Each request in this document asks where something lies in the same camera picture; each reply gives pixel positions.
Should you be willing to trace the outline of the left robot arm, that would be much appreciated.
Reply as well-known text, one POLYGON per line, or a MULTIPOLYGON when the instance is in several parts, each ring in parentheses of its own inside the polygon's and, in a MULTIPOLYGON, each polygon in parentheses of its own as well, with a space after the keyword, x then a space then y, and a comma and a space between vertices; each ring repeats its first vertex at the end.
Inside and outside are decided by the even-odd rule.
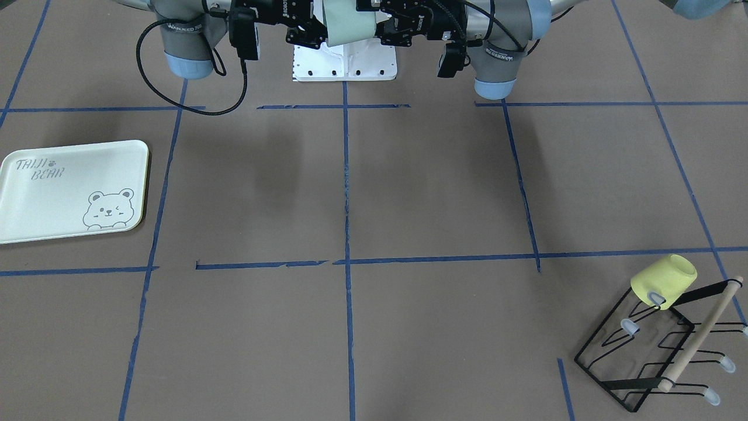
POLYGON ((376 37, 387 46, 411 46, 413 37, 445 42, 438 76, 448 79, 468 65, 475 91, 504 99, 521 61, 575 1, 357 1, 359 12, 382 12, 376 37))

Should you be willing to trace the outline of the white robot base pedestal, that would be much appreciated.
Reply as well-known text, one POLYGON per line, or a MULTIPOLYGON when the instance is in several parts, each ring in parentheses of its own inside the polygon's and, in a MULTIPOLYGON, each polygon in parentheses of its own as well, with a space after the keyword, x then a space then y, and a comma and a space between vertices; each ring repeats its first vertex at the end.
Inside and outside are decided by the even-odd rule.
MULTIPOLYGON (((390 17, 374 12, 377 23, 390 17)), ((324 24, 323 1, 314 2, 314 15, 324 24)), ((292 79, 298 82, 390 81, 397 72, 395 48, 382 45, 376 37, 340 46, 328 46, 325 41, 319 50, 294 48, 292 79)))

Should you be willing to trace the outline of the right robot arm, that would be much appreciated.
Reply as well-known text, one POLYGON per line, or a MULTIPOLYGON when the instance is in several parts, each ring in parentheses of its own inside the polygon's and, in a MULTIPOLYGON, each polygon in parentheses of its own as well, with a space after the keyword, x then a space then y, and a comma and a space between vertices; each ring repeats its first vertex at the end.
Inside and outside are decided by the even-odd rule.
POLYGON ((213 50, 224 36, 241 60, 259 59, 257 24, 288 27, 286 41, 318 50, 328 29, 313 1, 120 1, 155 14, 171 71, 187 80, 216 69, 213 50))

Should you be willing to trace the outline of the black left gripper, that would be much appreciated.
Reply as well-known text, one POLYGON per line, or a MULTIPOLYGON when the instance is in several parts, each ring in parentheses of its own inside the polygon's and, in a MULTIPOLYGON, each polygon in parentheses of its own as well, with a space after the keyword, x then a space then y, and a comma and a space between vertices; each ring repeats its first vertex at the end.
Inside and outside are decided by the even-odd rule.
POLYGON ((411 46, 413 37, 446 40, 467 47, 465 8, 451 1, 357 1, 357 11, 390 16, 376 24, 376 38, 384 46, 411 46))

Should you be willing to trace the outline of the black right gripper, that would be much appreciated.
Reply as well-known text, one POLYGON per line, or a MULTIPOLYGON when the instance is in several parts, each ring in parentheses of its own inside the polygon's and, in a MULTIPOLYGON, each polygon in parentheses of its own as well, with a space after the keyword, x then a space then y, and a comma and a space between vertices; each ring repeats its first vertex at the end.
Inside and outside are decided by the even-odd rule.
POLYGON ((230 12, 248 13, 251 20, 269 26, 288 27, 286 42, 319 50, 328 29, 314 15, 313 1, 232 1, 230 12))

